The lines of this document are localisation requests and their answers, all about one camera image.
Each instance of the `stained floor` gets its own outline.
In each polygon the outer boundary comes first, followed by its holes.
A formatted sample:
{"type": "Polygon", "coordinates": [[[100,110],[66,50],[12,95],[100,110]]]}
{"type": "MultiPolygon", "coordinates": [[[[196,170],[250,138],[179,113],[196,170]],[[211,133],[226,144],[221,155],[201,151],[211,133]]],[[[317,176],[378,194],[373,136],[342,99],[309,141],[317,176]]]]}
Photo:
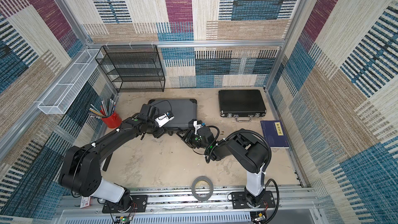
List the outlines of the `stained floor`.
{"type": "MultiPolygon", "coordinates": [[[[241,128],[262,133],[260,121],[274,120],[274,117],[262,88],[255,89],[261,91],[268,112],[265,117],[254,118],[252,122],[238,123],[234,118],[220,117],[219,88],[121,93],[116,112],[125,119],[139,112],[142,104],[146,104],[150,99],[194,98],[198,104],[198,120],[224,131],[224,136],[220,135],[220,138],[227,137],[231,132],[241,128]]],[[[272,160],[266,172],[266,180],[274,178],[278,185],[299,184],[286,149],[272,148],[272,160]]],[[[147,134],[143,140],[130,140],[114,152],[108,170],[102,172],[106,180],[129,188],[190,186],[194,179],[201,175],[211,179],[215,186],[246,184],[246,170],[233,156],[206,164],[203,155],[195,154],[176,135],[164,135],[156,139],[147,134]]]]}

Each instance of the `tape roll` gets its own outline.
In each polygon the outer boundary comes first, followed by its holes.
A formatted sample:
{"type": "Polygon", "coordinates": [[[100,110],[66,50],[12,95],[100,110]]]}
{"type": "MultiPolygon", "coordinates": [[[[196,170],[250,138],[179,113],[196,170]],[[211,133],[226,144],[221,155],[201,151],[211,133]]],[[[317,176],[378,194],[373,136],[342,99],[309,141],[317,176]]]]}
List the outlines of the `tape roll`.
{"type": "Polygon", "coordinates": [[[210,199],[210,197],[213,195],[213,183],[211,182],[211,180],[205,176],[200,176],[197,179],[195,179],[192,183],[192,194],[193,196],[198,199],[199,201],[207,201],[210,199]],[[198,194],[195,192],[195,186],[197,185],[198,182],[200,181],[205,181],[209,184],[210,186],[210,192],[206,195],[206,196],[198,196],[198,194]]]}

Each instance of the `white wire basket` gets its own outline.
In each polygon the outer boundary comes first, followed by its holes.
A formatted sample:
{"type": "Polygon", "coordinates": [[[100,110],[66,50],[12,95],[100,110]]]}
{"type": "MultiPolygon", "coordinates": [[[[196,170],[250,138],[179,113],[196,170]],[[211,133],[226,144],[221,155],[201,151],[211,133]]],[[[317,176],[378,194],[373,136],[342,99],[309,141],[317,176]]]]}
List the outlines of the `white wire basket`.
{"type": "Polygon", "coordinates": [[[38,108],[45,114],[65,114],[98,63],[94,59],[102,56],[98,49],[88,49],[68,68],[57,84],[44,97],[38,108]]]}

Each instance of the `blue book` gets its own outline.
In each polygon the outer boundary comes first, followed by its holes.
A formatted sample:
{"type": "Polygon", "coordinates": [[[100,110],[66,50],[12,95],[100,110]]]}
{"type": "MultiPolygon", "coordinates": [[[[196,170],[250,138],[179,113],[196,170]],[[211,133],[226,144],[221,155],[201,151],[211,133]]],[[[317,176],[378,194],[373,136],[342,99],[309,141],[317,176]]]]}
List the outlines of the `blue book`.
{"type": "Polygon", "coordinates": [[[289,148],[286,131],[281,121],[261,121],[261,128],[270,147],[289,148]]]}

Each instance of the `black robotic arm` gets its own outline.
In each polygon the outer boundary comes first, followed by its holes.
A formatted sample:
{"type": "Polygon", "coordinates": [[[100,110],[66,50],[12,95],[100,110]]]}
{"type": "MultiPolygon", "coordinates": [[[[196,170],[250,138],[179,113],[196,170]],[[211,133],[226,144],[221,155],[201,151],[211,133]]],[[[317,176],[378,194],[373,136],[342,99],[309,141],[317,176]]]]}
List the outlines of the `black robotic arm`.
{"type": "MultiPolygon", "coordinates": [[[[155,116],[157,108],[144,104],[140,113],[125,119],[120,127],[83,147],[73,146],[65,154],[59,184],[84,197],[92,196],[107,201],[107,205],[119,212],[131,208],[130,191],[106,181],[101,176],[101,163],[127,141],[145,133],[161,137],[166,131],[165,122],[173,119],[171,112],[155,116]]],[[[250,207],[262,203],[265,192],[264,175],[271,161],[271,149],[257,132],[241,129],[217,141],[210,127],[201,121],[190,123],[191,128],[177,135],[191,148],[205,148],[206,162],[219,161],[233,155],[247,171],[245,195],[250,207]]]]}

